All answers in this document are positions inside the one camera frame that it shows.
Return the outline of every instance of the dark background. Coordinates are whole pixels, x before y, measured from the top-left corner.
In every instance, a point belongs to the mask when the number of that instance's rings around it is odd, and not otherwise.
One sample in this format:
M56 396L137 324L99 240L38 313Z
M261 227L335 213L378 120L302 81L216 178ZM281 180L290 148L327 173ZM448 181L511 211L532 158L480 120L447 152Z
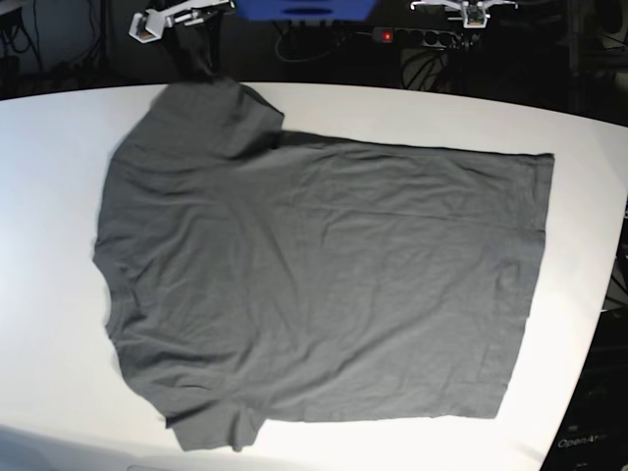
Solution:
M5 85L2 97L187 78L187 73L175 66L163 41L144 45L129 37L131 16L146 8L146 0L102 1L106 2L104 22L100 0L36 0L25 6L20 17L35 47L38 37L42 65L37 67L32 49L16 52L5 48L0 59L4 71L0 83ZM447 21L442 9L412 14L406 3L380 0L361 25L308 27L309 32L302 34L296 45L291 44L289 52L296 57L325 50L329 54L298 64L282 62L276 55L277 26L286 32L288 24L255 23L229 15L222 25L221 71L238 80L401 88L401 64L419 49L397 41L377 43L369 35L373 26L460 31L459 24ZM628 123L624 92L628 79L623 74L628 48L622 44L628 32L628 1L549 0L518 10L494 7L491 13L489 27L468 51L444 53L452 62L453 57L462 61L464 69L440 92ZM5 17L0 17L2 22L10 27ZM177 32L186 50L195 52L201 47L192 28L178 26ZM26 37L19 32L14 44L23 51ZM412 64L406 73L414 75L420 65L420 61ZM419 82L411 88L417 88Z

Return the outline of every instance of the gray t-shirt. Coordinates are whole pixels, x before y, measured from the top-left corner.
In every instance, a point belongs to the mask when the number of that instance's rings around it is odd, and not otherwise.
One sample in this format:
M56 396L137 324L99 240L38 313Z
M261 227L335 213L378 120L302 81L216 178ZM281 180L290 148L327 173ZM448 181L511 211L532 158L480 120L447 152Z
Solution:
M94 261L129 386L183 449L251 445L266 418L495 417L553 158L282 121L226 78L176 84L115 153Z

